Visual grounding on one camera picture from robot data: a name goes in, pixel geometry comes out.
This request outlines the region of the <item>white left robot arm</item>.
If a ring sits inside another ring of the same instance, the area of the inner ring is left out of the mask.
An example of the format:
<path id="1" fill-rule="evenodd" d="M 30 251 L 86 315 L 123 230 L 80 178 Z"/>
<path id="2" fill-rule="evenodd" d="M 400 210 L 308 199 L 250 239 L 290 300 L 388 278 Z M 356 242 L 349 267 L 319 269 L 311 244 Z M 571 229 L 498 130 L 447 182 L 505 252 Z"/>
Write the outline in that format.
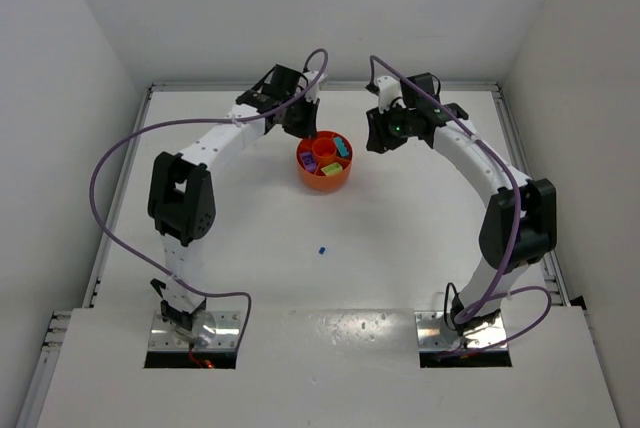
<path id="1" fill-rule="evenodd" d="M 164 266 L 170 272 L 152 286 L 161 315 L 191 338 L 205 334 L 206 297 L 195 286 L 203 267 L 203 239 L 216 217 L 214 179 L 244 148 L 274 126 L 300 139 L 317 134 L 319 91 L 327 75 L 276 65 L 264 80 L 239 95 L 221 124 L 176 154 L 154 160 L 147 212 L 161 235 Z"/>

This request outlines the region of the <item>light green rounded lego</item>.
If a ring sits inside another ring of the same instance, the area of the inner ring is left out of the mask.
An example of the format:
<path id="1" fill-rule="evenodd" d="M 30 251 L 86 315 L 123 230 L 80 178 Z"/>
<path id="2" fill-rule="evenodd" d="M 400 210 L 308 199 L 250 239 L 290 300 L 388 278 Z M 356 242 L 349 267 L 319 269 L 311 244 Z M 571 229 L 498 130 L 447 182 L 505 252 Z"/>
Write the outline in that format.
<path id="1" fill-rule="evenodd" d="M 343 171 L 343 167 L 338 162 L 333 162 L 321 168 L 321 172 L 326 177 L 336 176 Z"/>

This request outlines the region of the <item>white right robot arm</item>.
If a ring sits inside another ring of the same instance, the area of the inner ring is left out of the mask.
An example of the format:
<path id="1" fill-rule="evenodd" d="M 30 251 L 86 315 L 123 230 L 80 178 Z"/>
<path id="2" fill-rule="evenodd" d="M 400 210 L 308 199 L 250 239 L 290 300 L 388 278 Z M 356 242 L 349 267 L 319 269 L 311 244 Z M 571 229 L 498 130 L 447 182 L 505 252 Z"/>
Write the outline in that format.
<path id="1" fill-rule="evenodd" d="M 511 166 L 458 104 L 441 104 L 430 74 L 408 81 L 381 76 L 366 88 L 378 99 L 366 114 L 368 151 L 385 154 L 411 139 L 422 141 L 458 170 L 483 203 L 479 264 L 444 319 L 458 334 L 493 320 L 518 279 L 556 247 L 555 186 Z"/>

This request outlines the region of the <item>purple square lego brick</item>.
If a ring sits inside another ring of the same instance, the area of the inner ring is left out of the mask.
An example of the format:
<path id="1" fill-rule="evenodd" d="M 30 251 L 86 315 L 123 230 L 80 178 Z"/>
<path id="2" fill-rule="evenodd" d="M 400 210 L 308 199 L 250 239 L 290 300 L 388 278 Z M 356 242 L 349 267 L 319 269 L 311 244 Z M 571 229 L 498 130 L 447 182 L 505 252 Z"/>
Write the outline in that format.
<path id="1" fill-rule="evenodd" d="M 306 172 L 313 174 L 317 170 L 318 164 L 311 151 L 300 153 L 299 160 Z"/>

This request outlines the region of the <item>teal long lego brick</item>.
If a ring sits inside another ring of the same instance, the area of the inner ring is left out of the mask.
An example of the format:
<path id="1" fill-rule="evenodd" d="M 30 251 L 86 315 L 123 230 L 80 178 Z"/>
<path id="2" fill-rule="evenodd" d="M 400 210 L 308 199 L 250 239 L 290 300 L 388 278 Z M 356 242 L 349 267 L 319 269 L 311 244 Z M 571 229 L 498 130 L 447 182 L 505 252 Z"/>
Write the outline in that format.
<path id="1" fill-rule="evenodd" d="M 333 138 L 333 143 L 336 147 L 336 154 L 343 159 L 350 159 L 352 156 L 351 147 L 349 143 L 342 137 L 336 136 Z"/>

